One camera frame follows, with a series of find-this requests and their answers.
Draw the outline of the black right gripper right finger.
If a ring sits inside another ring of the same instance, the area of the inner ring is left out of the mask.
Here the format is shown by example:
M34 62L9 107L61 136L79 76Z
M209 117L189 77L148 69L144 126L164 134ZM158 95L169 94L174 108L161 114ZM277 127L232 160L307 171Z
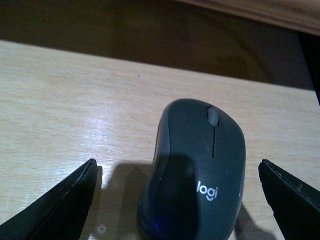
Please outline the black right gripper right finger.
M263 159L258 173L267 203L286 240L320 238L320 192Z

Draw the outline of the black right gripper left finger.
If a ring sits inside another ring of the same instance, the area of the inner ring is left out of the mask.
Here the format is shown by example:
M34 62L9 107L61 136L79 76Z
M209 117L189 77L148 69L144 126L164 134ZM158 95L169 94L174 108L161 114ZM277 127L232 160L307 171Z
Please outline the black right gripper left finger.
M98 167L90 159L1 224L2 240L78 240L93 201Z

